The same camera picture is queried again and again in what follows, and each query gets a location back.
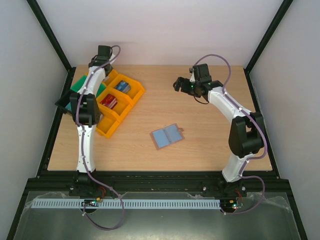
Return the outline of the pink leather card holder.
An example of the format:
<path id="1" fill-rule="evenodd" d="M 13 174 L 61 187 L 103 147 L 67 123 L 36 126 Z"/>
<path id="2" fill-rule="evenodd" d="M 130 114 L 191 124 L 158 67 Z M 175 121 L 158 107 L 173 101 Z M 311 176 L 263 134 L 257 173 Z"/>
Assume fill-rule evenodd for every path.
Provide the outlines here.
<path id="1" fill-rule="evenodd" d="M 160 150 L 172 144 L 175 144 L 179 141 L 184 140 L 185 137 L 183 133 L 184 133 L 184 129 L 181 127 L 178 127 L 178 125 L 175 123 L 175 124 L 154 130 L 149 135 L 152 139 L 155 149 Z"/>

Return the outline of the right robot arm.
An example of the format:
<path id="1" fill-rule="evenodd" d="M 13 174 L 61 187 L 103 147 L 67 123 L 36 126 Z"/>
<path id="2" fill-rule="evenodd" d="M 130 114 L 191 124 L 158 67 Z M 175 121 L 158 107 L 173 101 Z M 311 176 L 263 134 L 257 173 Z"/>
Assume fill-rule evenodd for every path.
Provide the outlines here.
<path id="1" fill-rule="evenodd" d="M 195 99 L 203 97 L 230 122 L 228 145 L 231 155 L 222 170 L 224 180 L 218 183 L 218 191 L 229 196 L 236 189 L 234 182 L 243 177 L 246 165 L 256 158 L 260 149 L 267 146 L 264 119 L 261 113 L 252 112 L 240 105 L 220 81 L 212 80 L 206 63 L 192 66 L 189 72 L 190 78 L 177 78 L 173 83 L 174 90 Z"/>

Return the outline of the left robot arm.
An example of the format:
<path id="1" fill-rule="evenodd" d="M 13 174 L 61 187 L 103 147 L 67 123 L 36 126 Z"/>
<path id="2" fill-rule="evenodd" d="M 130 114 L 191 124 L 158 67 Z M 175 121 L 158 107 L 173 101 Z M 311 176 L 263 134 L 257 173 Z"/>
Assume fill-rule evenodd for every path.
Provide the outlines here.
<path id="1" fill-rule="evenodd" d="M 97 103 L 99 87 L 110 70 L 113 60 L 111 46 L 98 46 L 97 55 L 88 64 L 88 75 L 82 86 L 71 93 L 69 100 L 71 113 L 77 128 L 78 160 L 76 171 L 87 174 L 95 171 L 94 161 L 94 135 L 100 121 L 101 112 Z"/>

